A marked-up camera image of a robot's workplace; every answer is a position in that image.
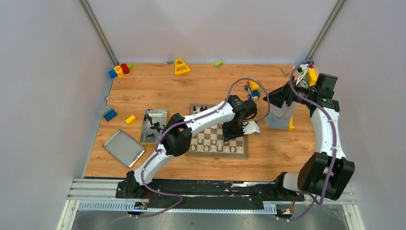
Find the silver tin lid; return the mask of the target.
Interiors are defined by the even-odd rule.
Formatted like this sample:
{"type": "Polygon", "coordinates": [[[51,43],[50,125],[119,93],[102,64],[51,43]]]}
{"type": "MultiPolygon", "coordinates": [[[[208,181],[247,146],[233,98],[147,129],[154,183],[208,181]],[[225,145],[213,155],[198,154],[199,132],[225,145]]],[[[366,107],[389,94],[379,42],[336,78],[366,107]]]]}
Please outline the silver tin lid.
{"type": "Polygon", "coordinates": [[[146,151],[142,144],[121,129],[104,142],[103,148],[127,168],[131,168],[146,151]]]}

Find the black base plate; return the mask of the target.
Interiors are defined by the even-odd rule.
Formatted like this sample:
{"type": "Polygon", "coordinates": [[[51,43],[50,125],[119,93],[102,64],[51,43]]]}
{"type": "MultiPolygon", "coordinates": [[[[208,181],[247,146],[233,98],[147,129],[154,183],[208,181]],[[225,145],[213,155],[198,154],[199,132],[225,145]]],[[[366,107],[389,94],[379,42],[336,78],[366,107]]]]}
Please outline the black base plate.
{"type": "Polygon", "coordinates": [[[281,201],[292,204],[304,201],[303,195],[281,192],[271,182],[199,181],[154,179],[149,187],[133,188],[134,182],[118,183],[116,198],[146,199],[151,208],[168,208],[183,199],[176,208],[182,209],[263,209],[264,202],[281,201]]]}

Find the blue toy brick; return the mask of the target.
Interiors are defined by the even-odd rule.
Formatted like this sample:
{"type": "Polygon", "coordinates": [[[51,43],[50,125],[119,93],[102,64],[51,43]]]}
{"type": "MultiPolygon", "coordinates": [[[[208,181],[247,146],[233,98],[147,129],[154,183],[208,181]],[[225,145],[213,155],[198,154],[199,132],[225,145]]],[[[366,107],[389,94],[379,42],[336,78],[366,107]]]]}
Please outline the blue toy brick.
{"type": "Polygon", "coordinates": [[[110,105],[105,105],[99,113],[101,116],[104,118],[106,122],[111,121],[114,119],[118,114],[117,112],[110,106],[110,105]]]}

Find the toy car of bricks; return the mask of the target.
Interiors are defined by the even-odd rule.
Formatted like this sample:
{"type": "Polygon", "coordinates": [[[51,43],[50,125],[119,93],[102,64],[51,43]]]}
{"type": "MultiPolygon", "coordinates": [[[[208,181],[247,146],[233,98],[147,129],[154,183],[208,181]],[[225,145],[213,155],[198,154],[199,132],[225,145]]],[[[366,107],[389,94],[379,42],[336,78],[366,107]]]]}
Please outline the toy car of bricks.
{"type": "Polygon", "coordinates": [[[254,81],[247,81],[244,85],[244,90],[248,92],[248,98],[252,100],[257,100],[260,97],[260,87],[259,84],[254,81]]]}

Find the green block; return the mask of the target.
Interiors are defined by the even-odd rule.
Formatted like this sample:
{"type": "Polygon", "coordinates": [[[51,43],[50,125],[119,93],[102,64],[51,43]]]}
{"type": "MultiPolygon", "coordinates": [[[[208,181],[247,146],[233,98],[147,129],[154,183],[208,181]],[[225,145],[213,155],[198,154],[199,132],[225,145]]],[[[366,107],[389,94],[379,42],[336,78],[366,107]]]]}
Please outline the green block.
{"type": "Polygon", "coordinates": [[[218,60],[218,61],[216,61],[215,63],[214,63],[214,67],[215,68],[219,68],[220,66],[222,66],[223,65],[223,60],[218,60]]]}

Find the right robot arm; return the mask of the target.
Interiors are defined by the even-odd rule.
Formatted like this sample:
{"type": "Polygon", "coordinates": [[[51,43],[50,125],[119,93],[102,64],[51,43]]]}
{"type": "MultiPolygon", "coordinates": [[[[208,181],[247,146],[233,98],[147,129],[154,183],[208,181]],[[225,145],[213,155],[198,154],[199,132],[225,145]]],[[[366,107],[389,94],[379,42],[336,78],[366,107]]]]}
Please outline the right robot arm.
{"type": "Polygon", "coordinates": [[[310,88],[288,82],[263,97],[277,110],[306,105],[316,138],[316,150],[299,173],[282,172],[276,178],[273,193],[279,200],[297,191],[338,200],[354,174],[354,162],[347,160],[339,139],[339,102],[332,98],[337,80],[320,73],[310,88]]]}

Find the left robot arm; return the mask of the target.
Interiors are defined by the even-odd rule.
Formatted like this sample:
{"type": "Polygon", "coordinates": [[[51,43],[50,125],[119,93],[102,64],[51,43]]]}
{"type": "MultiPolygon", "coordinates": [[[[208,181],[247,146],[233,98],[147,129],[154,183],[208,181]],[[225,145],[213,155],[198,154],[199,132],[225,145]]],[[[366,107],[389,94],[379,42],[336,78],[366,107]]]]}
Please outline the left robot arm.
{"type": "Polygon", "coordinates": [[[242,101],[238,96],[230,95],[203,112],[187,116],[174,114],[158,139],[154,152],[140,167],[126,174],[127,185],[121,190],[135,198],[143,197],[155,174],[169,160],[186,153],[195,135],[214,125],[222,124],[225,141],[259,133],[258,124],[246,120],[256,112],[257,106],[253,100],[242,101]]]}

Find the colourful round blocks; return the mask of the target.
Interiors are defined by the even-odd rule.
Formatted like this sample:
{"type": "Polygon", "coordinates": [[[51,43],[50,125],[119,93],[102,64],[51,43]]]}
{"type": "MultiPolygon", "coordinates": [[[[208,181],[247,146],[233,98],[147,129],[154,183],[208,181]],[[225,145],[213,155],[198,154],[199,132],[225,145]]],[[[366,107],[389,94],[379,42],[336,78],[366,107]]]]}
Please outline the colourful round blocks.
{"type": "Polygon", "coordinates": [[[108,71],[110,78],[114,79],[116,77],[122,77],[129,74],[134,69],[133,65],[130,63],[122,63],[115,66],[114,69],[108,71]]]}

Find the yellow triangle toy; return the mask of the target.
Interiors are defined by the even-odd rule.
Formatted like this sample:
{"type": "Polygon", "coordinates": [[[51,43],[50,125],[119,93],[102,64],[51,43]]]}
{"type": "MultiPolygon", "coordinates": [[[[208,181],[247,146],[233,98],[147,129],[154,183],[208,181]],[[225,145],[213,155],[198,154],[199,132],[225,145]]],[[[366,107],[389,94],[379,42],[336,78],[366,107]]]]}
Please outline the yellow triangle toy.
{"type": "Polygon", "coordinates": [[[181,76],[185,74],[191,73],[191,69],[188,65],[183,61],[182,58],[177,58],[175,60],[175,69],[174,69],[175,76],[181,76]]]}

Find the yellow wooden block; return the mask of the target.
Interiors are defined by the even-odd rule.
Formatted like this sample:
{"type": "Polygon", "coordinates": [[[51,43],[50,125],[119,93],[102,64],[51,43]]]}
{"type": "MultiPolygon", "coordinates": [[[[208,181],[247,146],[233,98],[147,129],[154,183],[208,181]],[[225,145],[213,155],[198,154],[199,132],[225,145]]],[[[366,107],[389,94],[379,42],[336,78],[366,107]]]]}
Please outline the yellow wooden block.
{"type": "Polygon", "coordinates": [[[130,115],[128,118],[125,119],[125,122],[130,126],[137,120],[135,115],[130,115]]]}

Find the wooden chess board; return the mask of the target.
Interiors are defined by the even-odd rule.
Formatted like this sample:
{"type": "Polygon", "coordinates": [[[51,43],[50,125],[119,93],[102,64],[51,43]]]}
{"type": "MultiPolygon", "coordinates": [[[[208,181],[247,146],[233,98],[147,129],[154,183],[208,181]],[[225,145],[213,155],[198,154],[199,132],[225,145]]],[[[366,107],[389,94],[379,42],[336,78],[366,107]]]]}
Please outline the wooden chess board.
{"type": "Polygon", "coordinates": [[[224,141],[220,123],[192,137],[190,148],[185,155],[188,157],[247,159],[248,137],[237,137],[224,141]]]}

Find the gold metal tin box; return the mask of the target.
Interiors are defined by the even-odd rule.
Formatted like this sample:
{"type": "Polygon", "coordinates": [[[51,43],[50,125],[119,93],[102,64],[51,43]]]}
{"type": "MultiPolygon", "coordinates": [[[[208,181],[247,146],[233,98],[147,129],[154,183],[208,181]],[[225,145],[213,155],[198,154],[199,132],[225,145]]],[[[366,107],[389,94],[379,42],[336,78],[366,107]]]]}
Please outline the gold metal tin box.
{"type": "Polygon", "coordinates": [[[153,147],[163,133],[167,120],[166,109],[146,109],[139,142],[145,147],[153,147]]]}

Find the stacked colourful bricks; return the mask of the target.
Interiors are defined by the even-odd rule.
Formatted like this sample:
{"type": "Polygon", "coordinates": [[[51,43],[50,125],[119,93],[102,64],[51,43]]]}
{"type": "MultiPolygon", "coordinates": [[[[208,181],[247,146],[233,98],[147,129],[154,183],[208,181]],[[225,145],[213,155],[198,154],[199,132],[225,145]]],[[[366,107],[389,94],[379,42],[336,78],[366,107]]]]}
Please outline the stacked colourful bricks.
{"type": "Polygon", "coordinates": [[[316,75],[316,72],[315,72],[313,66],[308,67],[307,73],[305,74],[305,78],[306,78],[309,86],[314,86],[316,84],[317,75],[316,75]]]}

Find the brown wooden block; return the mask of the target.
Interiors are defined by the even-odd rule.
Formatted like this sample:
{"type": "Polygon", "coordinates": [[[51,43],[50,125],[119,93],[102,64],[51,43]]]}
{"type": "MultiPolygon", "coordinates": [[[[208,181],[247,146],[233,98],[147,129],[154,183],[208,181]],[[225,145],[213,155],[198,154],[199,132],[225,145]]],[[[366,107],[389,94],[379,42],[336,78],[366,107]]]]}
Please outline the brown wooden block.
{"type": "Polygon", "coordinates": [[[283,76],[289,76],[291,74],[291,69],[290,68],[281,68],[281,73],[283,76]]]}

